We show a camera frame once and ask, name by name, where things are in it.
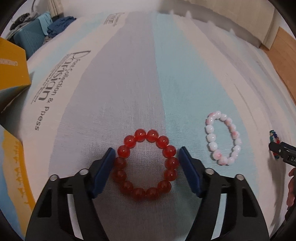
bed sheet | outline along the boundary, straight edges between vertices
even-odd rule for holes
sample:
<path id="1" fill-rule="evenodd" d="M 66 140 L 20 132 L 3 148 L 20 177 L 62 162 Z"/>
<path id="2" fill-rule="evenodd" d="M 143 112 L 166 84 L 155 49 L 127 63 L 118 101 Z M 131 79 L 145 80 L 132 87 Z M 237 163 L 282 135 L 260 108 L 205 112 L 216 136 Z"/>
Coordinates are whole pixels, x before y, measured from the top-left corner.
<path id="1" fill-rule="evenodd" d="M 32 86 L 6 109 L 1 124 L 23 142 L 36 200 L 50 175 L 73 175 L 136 129 L 156 129 L 221 175 L 243 174 L 270 234 L 283 221 L 291 168 L 269 152 L 269 131 L 296 145 L 296 108 L 260 49 L 211 23 L 177 15 L 101 13 L 73 22 L 29 59 L 28 69 Z M 231 166 L 217 165 L 207 147 L 205 119 L 216 110 L 241 134 L 242 150 Z M 229 131 L 220 121 L 214 127 L 228 155 Z M 161 150 L 137 145 L 128 158 L 129 180 L 155 186 L 163 163 Z M 155 202 L 135 203 L 109 179 L 94 203 L 111 241 L 171 241 L 185 240 L 200 199 L 179 168 L 171 192 Z M 224 206 L 222 195 L 213 237 Z"/>

blue gripper pad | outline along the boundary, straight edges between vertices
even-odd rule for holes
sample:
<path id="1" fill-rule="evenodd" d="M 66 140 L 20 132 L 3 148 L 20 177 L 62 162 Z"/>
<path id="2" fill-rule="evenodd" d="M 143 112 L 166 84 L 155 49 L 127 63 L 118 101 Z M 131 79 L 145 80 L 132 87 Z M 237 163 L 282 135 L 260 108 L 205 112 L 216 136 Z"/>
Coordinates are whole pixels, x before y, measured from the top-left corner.
<path id="1" fill-rule="evenodd" d="M 185 147 L 180 148 L 179 162 L 182 166 L 183 172 L 186 176 L 191 191 L 195 193 L 197 196 L 200 196 L 202 192 L 202 176 L 199 175 L 191 160 L 200 162 L 200 160 L 193 159 Z"/>
<path id="2" fill-rule="evenodd" d="M 96 198 L 100 193 L 103 192 L 106 185 L 107 179 L 113 167 L 116 154 L 113 148 L 109 148 L 104 157 L 101 160 L 101 165 L 98 172 L 93 177 L 94 183 L 91 190 L 91 198 Z"/>

silver rivet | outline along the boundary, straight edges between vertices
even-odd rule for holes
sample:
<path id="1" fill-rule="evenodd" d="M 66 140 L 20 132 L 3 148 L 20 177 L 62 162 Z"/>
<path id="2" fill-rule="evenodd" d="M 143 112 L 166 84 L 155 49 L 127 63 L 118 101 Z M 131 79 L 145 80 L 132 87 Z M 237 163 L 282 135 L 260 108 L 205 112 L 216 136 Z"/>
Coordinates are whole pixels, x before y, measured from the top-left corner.
<path id="1" fill-rule="evenodd" d="M 237 179 L 242 181 L 244 180 L 244 176 L 242 174 L 237 174 Z"/>
<path id="2" fill-rule="evenodd" d="M 212 168 L 207 168 L 207 169 L 205 170 L 205 172 L 206 172 L 207 174 L 210 174 L 210 175 L 213 175 L 213 174 L 215 173 L 215 171 L 214 171 Z"/>
<path id="3" fill-rule="evenodd" d="M 58 178 L 57 175 L 51 175 L 49 179 L 50 179 L 51 181 L 55 181 L 57 178 Z"/>
<path id="4" fill-rule="evenodd" d="M 88 172 L 89 172 L 88 169 L 82 169 L 82 170 L 80 170 L 79 174 L 80 175 L 86 175 L 86 174 L 88 174 Z"/>

white and pink bead bracelet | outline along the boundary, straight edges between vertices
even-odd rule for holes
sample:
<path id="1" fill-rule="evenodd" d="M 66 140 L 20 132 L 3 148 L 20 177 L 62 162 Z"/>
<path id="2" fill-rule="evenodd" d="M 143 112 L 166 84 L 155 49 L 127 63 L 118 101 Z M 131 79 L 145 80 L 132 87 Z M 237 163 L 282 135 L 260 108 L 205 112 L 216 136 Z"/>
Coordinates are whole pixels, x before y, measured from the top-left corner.
<path id="1" fill-rule="evenodd" d="M 218 150 L 218 145 L 216 141 L 216 135 L 214 134 L 214 127 L 212 124 L 214 120 L 220 119 L 223 121 L 229 128 L 232 138 L 234 139 L 235 146 L 232 148 L 233 152 L 230 157 L 227 158 L 222 155 L 220 150 Z M 221 114 L 220 111 L 212 112 L 209 114 L 206 119 L 205 130 L 207 132 L 207 141 L 209 142 L 209 148 L 213 152 L 213 158 L 218 161 L 219 165 L 231 165 L 238 158 L 239 152 L 241 150 L 242 140 L 239 138 L 239 132 L 236 130 L 235 124 L 232 123 L 232 119 L 227 117 L 225 114 Z"/>

bracelet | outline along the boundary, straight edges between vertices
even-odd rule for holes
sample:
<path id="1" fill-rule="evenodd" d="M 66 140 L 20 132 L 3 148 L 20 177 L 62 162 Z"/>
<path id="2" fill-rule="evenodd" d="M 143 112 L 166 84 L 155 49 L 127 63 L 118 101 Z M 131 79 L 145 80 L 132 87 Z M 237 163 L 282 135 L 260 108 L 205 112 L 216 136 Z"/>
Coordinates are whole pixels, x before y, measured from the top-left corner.
<path id="1" fill-rule="evenodd" d="M 218 145 L 216 141 L 216 135 L 214 132 L 214 127 L 212 124 L 214 120 L 220 119 L 223 121 L 229 128 L 231 132 L 231 136 L 234 140 L 234 147 L 232 148 L 233 152 L 229 158 L 222 155 L 220 150 L 218 150 Z M 239 132 L 236 130 L 235 124 L 232 123 L 232 119 L 227 117 L 225 114 L 221 114 L 220 111 L 212 112 L 208 115 L 206 119 L 206 127 L 205 127 L 207 135 L 207 141 L 209 142 L 209 148 L 213 152 L 213 158 L 218 161 L 219 165 L 231 165 L 238 158 L 239 152 L 241 150 L 242 140 L 239 138 Z"/>
<path id="2" fill-rule="evenodd" d="M 130 149 L 134 148 L 137 142 L 143 142 L 145 139 L 150 143 L 155 142 L 160 149 L 163 149 L 163 156 L 167 158 L 165 161 L 165 167 L 167 169 L 163 174 L 164 180 L 158 183 L 157 188 L 151 187 L 147 190 L 144 190 L 143 188 L 134 188 L 133 184 L 126 180 L 127 176 L 123 170 L 127 165 L 126 158 L 130 155 Z M 133 136 L 126 136 L 123 143 L 124 145 L 117 149 L 118 157 L 114 161 L 115 170 L 112 173 L 113 180 L 119 183 L 121 193 L 131 195 L 135 201 L 142 201 L 145 198 L 156 200 L 161 193 L 170 192 L 172 188 L 170 182 L 177 178 L 177 171 L 175 169 L 179 166 L 179 161 L 174 157 L 176 154 L 176 148 L 172 145 L 168 145 L 169 139 L 166 136 L 159 137 L 156 130 L 150 130 L 146 134 L 145 130 L 138 129 Z"/>
<path id="3" fill-rule="evenodd" d="M 270 140 L 270 142 L 275 142 L 275 143 L 277 143 L 277 144 L 280 143 L 280 141 L 279 141 L 279 137 L 278 137 L 278 135 L 276 134 L 276 132 L 275 132 L 274 130 L 271 130 L 271 131 L 269 132 L 269 140 Z M 279 158 L 280 158 L 280 155 L 277 154 L 277 153 L 274 153 L 274 152 L 273 152 L 273 155 L 274 155 L 274 158 L 275 158 L 275 159 L 279 159 Z"/>

